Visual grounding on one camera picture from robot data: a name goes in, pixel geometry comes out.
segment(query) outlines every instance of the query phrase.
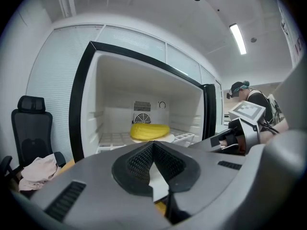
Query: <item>ceiling light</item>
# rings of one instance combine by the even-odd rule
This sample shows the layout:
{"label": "ceiling light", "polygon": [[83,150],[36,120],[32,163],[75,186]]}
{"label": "ceiling light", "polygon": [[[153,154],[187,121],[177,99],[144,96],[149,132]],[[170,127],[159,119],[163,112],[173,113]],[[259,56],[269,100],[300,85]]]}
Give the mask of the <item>ceiling light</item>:
{"label": "ceiling light", "polygon": [[240,50],[240,53],[242,55],[246,54],[246,49],[245,49],[245,45],[244,45],[244,41],[243,41],[243,37],[242,37],[242,34],[240,32],[240,29],[238,27],[237,24],[233,24],[230,27],[230,30],[232,31],[235,39],[236,39],[236,43],[238,44],[238,47],[239,47],[239,50]]}

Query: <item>black cap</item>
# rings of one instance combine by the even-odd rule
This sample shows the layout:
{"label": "black cap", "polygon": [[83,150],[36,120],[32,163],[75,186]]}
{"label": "black cap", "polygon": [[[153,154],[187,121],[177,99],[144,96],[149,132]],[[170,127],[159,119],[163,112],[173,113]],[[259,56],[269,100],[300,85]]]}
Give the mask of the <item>black cap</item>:
{"label": "black cap", "polygon": [[231,86],[231,98],[232,97],[238,97],[239,96],[239,91],[236,91],[235,90],[237,88],[240,88],[241,86],[243,86],[244,83],[242,82],[235,82],[232,86]]}

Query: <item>person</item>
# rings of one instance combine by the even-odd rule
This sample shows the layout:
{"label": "person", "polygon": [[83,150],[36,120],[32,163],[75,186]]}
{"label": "person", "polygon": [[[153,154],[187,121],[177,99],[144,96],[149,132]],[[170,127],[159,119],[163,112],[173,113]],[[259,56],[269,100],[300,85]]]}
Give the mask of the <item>person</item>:
{"label": "person", "polygon": [[273,122],[273,113],[271,109],[271,104],[266,96],[249,86],[249,81],[235,82],[231,86],[231,94],[227,94],[227,98],[237,98],[239,102],[248,101],[260,106],[265,107],[265,117],[264,119],[271,124]]}

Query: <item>white plate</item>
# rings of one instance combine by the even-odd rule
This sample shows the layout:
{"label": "white plate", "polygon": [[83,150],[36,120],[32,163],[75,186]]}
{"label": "white plate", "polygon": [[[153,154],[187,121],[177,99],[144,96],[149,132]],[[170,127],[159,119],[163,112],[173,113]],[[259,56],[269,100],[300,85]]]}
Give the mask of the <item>white plate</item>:
{"label": "white plate", "polygon": [[[140,140],[134,140],[131,138],[131,140],[135,143],[141,143],[141,142],[144,142],[144,141],[140,141]],[[167,134],[166,136],[162,136],[162,137],[159,137],[159,138],[156,138],[156,139],[152,139],[152,140],[157,140],[157,141],[166,141],[166,142],[169,142],[169,143],[172,143],[174,140],[175,140],[175,136],[173,134]]]}

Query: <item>ceiling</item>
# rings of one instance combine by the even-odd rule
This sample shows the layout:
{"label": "ceiling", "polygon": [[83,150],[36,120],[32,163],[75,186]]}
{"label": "ceiling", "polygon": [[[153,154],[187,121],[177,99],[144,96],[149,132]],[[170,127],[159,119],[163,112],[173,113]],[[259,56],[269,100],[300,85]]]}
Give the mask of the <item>ceiling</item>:
{"label": "ceiling", "polygon": [[[59,0],[42,3],[52,21],[63,19]],[[292,68],[276,0],[74,0],[76,14],[98,3],[155,12],[181,27],[202,45],[201,53],[220,73],[224,89],[232,81],[249,80],[252,85],[282,81]],[[243,35],[245,55],[240,55],[229,30],[234,23]],[[279,79],[273,80],[276,72]]]}

